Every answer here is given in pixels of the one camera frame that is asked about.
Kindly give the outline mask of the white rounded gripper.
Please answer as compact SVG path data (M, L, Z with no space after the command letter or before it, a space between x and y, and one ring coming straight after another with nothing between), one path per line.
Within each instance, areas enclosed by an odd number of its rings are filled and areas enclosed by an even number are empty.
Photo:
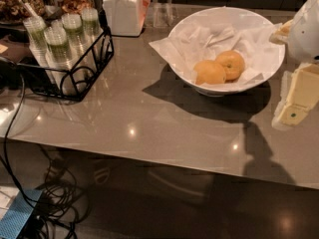
M289 20L270 35L269 41L288 45L290 56L302 64L286 71L281 80L280 102L272 126L288 130L299 125L319 102L319 0L307 0Z

